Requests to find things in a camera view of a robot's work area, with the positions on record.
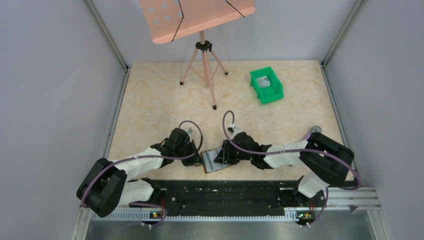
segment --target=pink music stand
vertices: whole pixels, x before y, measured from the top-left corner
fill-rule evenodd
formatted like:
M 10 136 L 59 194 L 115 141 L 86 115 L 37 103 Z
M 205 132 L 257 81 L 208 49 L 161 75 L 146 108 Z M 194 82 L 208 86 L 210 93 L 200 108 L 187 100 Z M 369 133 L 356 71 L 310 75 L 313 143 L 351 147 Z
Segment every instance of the pink music stand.
M 209 86 L 212 108 L 216 110 L 212 78 L 218 66 L 225 75 L 228 75 L 228 71 L 212 50 L 212 44 L 205 40 L 205 30 L 254 13 L 255 0 L 140 0 L 140 4 L 155 44 L 199 33 L 200 42 L 196 43 L 196 49 L 179 84 L 183 85 L 189 70 L 194 70 L 204 80 L 205 86 Z M 192 67 L 198 50 L 202 51 L 204 77 Z M 212 76 L 208 50 L 218 63 Z

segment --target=tripod base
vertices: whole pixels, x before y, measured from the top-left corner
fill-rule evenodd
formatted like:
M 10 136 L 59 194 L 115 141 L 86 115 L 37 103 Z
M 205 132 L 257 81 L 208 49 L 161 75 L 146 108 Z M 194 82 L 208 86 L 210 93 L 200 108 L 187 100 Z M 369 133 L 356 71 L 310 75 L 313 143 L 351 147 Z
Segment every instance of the tripod base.
M 206 87 L 209 86 L 210 89 L 210 96 L 212 98 L 212 108 L 213 110 L 217 109 L 217 105 L 215 103 L 215 95 L 214 95 L 214 87 L 212 86 L 212 79 L 215 76 L 215 73 L 218 70 L 218 66 L 221 67 L 222 71 L 224 72 L 225 75 L 228 75 L 228 71 L 225 69 L 224 65 L 222 64 L 222 62 L 220 61 L 220 59 L 218 58 L 218 56 L 215 54 L 214 50 L 212 50 L 212 43 L 210 43 L 209 41 L 205 40 L 205 31 L 200 31 L 200 42 L 196 43 L 196 49 L 193 52 L 193 55 L 191 56 L 191 60 L 188 63 L 187 68 L 185 69 L 184 75 L 182 76 L 181 81 L 179 82 L 180 85 L 184 84 L 184 80 L 187 77 L 187 74 L 189 73 L 189 70 L 192 69 L 197 75 L 199 75 L 199 77 L 201 79 L 204 80 L 204 85 Z M 193 67 L 193 61 L 196 57 L 196 54 L 198 52 L 198 50 L 201 50 L 201 60 L 203 63 L 203 76 L 200 75 Z M 211 76 L 211 71 L 209 69 L 209 61 L 208 61 L 208 50 L 209 52 L 213 55 L 213 57 L 215 58 L 216 62 L 218 63 L 216 65 L 215 71 L 213 72 L 212 76 Z

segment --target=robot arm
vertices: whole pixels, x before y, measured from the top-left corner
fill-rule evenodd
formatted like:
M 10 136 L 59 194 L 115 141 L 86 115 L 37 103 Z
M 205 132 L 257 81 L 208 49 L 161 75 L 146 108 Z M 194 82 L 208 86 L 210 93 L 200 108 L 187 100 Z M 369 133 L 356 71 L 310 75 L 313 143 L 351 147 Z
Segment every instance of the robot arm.
M 134 156 L 125 158 L 128 161 L 118 163 L 108 169 L 89 190 L 85 204 L 100 217 L 105 217 L 117 206 L 149 200 L 154 192 L 151 184 L 144 180 L 131 180 L 150 170 L 163 168 L 174 161 L 173 159 L 164 159 L 162 156 L 182 158 L 194 154 L 192 157 L 182 160 L 183 165 L 188 167 L 201 164 L 202 159 L 191 138 L 192 132 L 191 128 L 185 130 L 175 128 L 170 136 L 161 143 L 154 144 Z M 96 161 L 76 192 L 76 196 L 82 199 L 93 179 L 108 165 L 121 160 L 109 161 L 101 158 Z
M 311 199 L 329 185 L 335 187 L 343 186 L 348 169 L 339 162 L 318 153 L 307 151 L 290 152 L 289 150 L 306 149 L 327 152 L 340 158 L 348 165 L 352 164 L 355 156 L 350 149 L 320 132 L 312 132 L 307 139 L 298 143 L 275 146 L 259 145 L 251 136 L 235 127 L 234 124 L 228 130 L 231 132 L 231 140 L 237 146 L 253 152 L 263 152 L 264 154 L 242 152 L 225 140 L 215 162 L 236 164 L 240 160 L 250 160 L 251 164 L 259 169 L 275 169 L 286 165 L 306 165 L 311 169 L 311 172 L 298 180 L 294 194 L 301 193 L 308 199 Z

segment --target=black cord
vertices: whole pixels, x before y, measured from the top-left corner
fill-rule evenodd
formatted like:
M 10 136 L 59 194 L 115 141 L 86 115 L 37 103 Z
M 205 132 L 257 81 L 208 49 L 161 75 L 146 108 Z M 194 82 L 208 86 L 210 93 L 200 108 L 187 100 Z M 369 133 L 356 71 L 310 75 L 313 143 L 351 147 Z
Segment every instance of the black cord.
M 178 4 L 179 4 L 179 9 L 181 10 L 182 18 L 181 18 L 181 21 L 179 22 L 178 28 L 175 31 L 175 34 L 173 35 L 173 38 L 172 38 L 172 41 L 171 42 L 173 42 L 175 40 L 175 36 L 177 35 L 178 30 L 180 29 L 181 23 L 183 22 L 183 19 L 184 19 L 184 12 L 183 12 L 183 8 L 181 7 L 180 0 L 178 0 Z
M 199 143 L 199 147 L 196 149 L 197 152 L 199 152 L 199 150 L 202 148 L 202 144 L 203 144 L 203 135 L 200 135 L 200 143 Z
M 243 18 L 245 17 L 239 10 L 237 10 L 237 8 L 235 8 L 231 3 L 228 2 L 228 0 L 225 0 L 227 4 L 229 4 L 233 9 L 235 9 L 241 16 L 243 16 Z

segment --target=gray wall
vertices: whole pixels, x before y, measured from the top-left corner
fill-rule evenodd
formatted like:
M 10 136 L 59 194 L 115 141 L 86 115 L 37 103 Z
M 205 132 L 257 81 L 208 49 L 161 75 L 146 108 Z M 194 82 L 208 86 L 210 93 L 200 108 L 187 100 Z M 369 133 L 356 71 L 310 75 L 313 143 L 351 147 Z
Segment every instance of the gray wall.
M 69 239 L 123 71 L 80 0 L 0 2 L 0 239 Z
M 424 1 L 367 1 L 329 65 L 394 239 L 422 239 Z
M 208 29 L 206 39 L 222 60 L 322 60 L 355 1 L 256 0 L 254 14 Z M 199 41 L 154 44 L 139 0 L 94 3 L 127 63 L 188 61 Z

